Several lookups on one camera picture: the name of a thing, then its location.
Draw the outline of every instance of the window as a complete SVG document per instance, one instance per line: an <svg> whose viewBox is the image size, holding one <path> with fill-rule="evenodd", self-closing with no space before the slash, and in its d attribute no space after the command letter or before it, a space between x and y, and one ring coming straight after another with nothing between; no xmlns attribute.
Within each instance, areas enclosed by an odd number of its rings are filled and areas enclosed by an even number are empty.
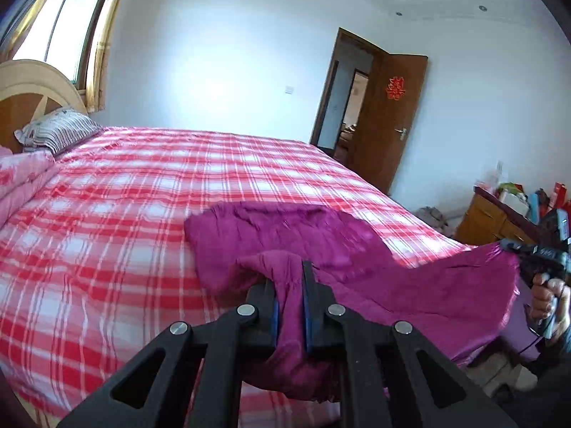
<svg viewBox="0 0 571 428"><path fill-rule="evenodd" d="M14 59L47 62L84 88L91 38L103 0L47 0Z"/></svg>

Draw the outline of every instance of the red paper decoration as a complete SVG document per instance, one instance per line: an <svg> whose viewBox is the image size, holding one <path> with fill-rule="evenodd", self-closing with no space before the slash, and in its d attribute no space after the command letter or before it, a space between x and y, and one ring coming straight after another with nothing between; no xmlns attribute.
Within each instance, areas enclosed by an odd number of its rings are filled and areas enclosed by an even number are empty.
<svg viewBox="0 0 571 428"><path fill-rule="evenodd" d="M406 93L404 89L404 78L393 77L389 80L389 86L386 88L386 96L390 100L399 101L400 97Z"/></svg>

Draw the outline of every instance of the purple towel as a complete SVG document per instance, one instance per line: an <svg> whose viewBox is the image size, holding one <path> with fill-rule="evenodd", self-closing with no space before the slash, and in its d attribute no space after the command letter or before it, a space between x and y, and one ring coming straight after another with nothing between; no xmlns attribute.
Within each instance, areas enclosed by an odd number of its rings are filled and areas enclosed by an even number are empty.
<svg viewBox="0 0 571 428"><path fill-rule="evenodd" d="M275 283L278 348L244 380L292 399L338 394L332 366L304 351L302 260L339 304L378 323L407 320L457 363L496 338L515 299L519 263L498 244L407 269L367 222L327 207L220 203L189 217L185 232L210 293L244 292L262 277Z"/></svg>

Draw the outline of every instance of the pink blanket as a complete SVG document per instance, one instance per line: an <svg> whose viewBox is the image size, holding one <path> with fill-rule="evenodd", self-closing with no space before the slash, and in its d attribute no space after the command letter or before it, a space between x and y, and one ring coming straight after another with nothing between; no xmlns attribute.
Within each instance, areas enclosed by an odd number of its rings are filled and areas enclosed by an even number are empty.
<svg viewBox="0 0 571 428"><path fill-rule="evenodd" d="M59 172L48 151L8 154L5 150L0 148L0 227Z"/></svg>
<svg viewBox="0 0 571 428"><path fill-rule="evenodd" d="M23 183L35 180L54 164L49 151L0 154L0 199Z"/></svg>

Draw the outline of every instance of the red plaid bedsheet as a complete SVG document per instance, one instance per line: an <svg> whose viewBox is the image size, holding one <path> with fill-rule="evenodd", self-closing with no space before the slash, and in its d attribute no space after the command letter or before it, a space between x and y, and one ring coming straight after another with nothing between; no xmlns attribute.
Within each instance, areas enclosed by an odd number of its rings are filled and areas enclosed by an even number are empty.
<svg viewBox="0 0 571 428"><path fill-rule="evenodd" d="M402 263L461 251L317 148L296 141L109 128L0 229L0 366L66 415L170 323L228 307L193 270L183 221L219 201L324 204L367 220ZM319 426L336 404L244 385L242 427Z"/></svg>

